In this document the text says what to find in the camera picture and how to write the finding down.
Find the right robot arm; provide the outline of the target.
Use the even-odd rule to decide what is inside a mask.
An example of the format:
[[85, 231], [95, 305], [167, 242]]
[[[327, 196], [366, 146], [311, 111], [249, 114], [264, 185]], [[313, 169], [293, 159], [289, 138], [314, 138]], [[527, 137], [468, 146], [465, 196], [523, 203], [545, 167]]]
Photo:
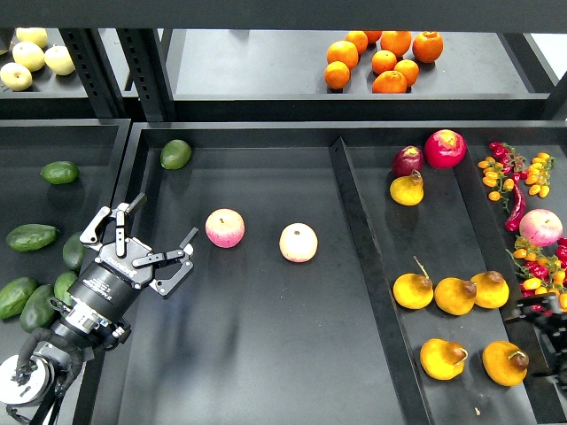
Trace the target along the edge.
[[538, 377], [553, 377], [560, 390], [566, 391], [566, 313], [554, 292], [523, 297], [506, 322], [527, 321], [545, 338], [551, 363]]

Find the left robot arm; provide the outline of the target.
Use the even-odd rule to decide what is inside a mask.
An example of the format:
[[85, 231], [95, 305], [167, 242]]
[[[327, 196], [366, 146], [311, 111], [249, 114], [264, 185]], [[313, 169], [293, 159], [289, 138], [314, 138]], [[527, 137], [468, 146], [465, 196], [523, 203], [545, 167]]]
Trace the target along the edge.
[[192, 228], [171, 251], [156, 252], [130, 236], [129, 224], [146, 201], [139, 194], [114, 208], [103, 206], [80, 236], [96, 252], [69, 289], [70, 302], [51, 297], [61, 314], [31, 331], [19, 352], [1, 365], [1, 401], [20, 424], [54, 424], [68, 389], [85, 364], [125, 343], [127, 310], [146, 288], [168, 298], [192, 272]]

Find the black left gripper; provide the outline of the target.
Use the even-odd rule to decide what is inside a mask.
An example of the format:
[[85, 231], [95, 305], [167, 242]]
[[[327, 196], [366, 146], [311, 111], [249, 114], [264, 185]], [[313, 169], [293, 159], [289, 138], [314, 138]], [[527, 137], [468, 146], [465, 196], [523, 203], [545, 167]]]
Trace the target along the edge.
[[[171, 251], [153, 253], [145, 243], [127, 239], [129, 220], [146, 202], [139, 193], [131, 202], [116, 207], [102, 206], [82, 231], [80, 242], [98, 251], [69, 288], [73, 309], [94, 315], [94, 322], [115, 323], [130, 308], [141, 290], [150, 287], [162, 298], [169, 298], [192, 273], [192, 241], [198, 235], [193, 227]], [[103, 245], [106, 227], [114, 223], [114, 242]], [[176, 266], [169, 277], [157, 277], [156, 271]]]

